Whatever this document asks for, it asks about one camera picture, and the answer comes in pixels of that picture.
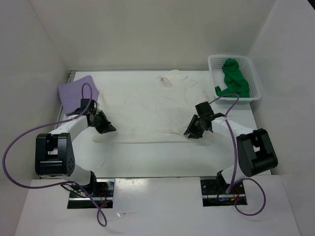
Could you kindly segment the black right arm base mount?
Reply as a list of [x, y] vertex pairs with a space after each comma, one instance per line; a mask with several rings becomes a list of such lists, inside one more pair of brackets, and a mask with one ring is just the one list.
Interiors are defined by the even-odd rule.
[[233, 186], [229, 193], [221, 190], [215, 177], [202, 177], [200, 179], [203, 207], [223, 207], [247, 205], [244, 185], [242, 182]]

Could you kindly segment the white t shirt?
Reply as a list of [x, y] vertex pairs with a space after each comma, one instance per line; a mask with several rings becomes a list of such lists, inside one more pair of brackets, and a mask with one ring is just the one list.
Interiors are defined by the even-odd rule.
[[195, 106], [208, 101], [202, 86], [172, 70], [147, 84], [98, 84], [98, 104], [116, 131], [95, 133], [96, 143], [191, 143], [184, 136]]

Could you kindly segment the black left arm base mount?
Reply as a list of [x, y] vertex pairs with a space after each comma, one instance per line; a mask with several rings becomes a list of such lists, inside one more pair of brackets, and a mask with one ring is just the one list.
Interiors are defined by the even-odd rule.
[[[68, 197], [68, 209], [87, 209], [95, 208], [89, 197], [74, 184], [63, 184], [61, 187], [69, 192]], [[114, 179], [98, 178], [97, 184], [94, 190], [84, 186], [88, 194], [93, 198], [95, 203], [102, 209], [113, 208], [113, 196], [114, 196]]]

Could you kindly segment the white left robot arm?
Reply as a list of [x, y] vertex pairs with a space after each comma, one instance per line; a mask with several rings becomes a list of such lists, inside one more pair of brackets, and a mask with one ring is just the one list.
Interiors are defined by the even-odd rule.
[[70, 113], [69, 121], [50, 133], [39, 134], [35, 142], [35, 172], [39, 176], [62, 177], [77, 183], [86, 196], [98, 192], [94, 172], [85, 170], [75, 162], [72, 142], [87, 128], [98, 134], [116, 131], [116, 128], [98, 108], [93, 99], [81, 99], [80, 107]]

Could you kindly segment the purple t shirt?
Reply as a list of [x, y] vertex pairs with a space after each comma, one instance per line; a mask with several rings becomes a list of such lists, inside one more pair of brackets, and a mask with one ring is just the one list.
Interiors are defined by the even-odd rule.
[[96, 88], [91, 75], [77, 81], [58, 86], [59, 97], [63, 106], [64, 114], [69, 115], [80, 107], [82, 98], [82, 85], [88, 83], [92, 88], [92, 99], [98, 101], [99, 91]]

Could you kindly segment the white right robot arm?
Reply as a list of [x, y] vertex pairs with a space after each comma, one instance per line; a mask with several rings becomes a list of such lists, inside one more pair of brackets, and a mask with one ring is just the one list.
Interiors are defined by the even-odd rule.
[[189, 139], [201, 139], [204, 132], [230, 138], [233, 144], [234, 164], [221, 170], [216, 176], [216, 188], [229, 193], [233, 186], [244, 179], [271, 170], [278, 165], [269, 134], [265, 129], [252, 129], [231, 121], [222, 113], [214, 113], [208, 102], [195, 106], [184, 135]]

